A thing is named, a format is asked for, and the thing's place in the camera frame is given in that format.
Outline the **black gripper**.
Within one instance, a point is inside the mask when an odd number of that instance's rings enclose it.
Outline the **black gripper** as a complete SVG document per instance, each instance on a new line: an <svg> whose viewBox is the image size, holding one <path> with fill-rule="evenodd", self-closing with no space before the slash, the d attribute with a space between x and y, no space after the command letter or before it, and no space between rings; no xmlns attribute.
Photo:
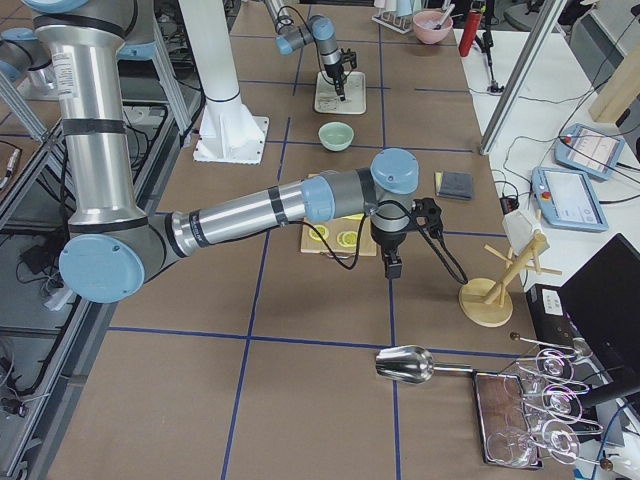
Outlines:
<svg viewBox="0 0 640 480"><path fill-rule="evenodd" d="M346 76L343 65L338 62L334 64L324 64L324 71L331 84L343 84Z"/></svg>
<svg viewBox="0 0 640 480"><path fill-rule="evenodd" d="M386 279L400 278L403 264L399 256L399 247L407 236L406 218L389 219L373 217L371 219L371 237L380 247L384 261Z"/></svg>

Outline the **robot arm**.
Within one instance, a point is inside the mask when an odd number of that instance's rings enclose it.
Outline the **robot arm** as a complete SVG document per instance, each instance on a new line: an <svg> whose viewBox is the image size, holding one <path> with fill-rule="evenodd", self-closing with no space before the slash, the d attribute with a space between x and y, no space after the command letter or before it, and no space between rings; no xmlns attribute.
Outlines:
<svg viewBox="0 0 640 480"><path fill-rule="evenodd" d="M143 20L143 1L22 1L51 54L61 128L74 184L70 240L59 271L77 295L114 303L199 248L249 238L307 219L371 217L372 235L408 228L419 164L400 148L370 167L327 171L190 213L150 217L138 207L129 159L118 53ZM221 1L179 1L205 106L195 160L257 164L268 130L243 104Z"/></svg>
<svg viewBox="0 0 640 480"><path fill-rule="evenodd" d="M314 15L308 20L299 15L301 24L298 25L290 14L294 8L287 7L283 1L264 1L264 5L274 25L280 54L289 55L313 44L327 81L339 96L343 96L347 80L343 64L350 62L352 52L339 48L333 22L324 15Z"/></svg>

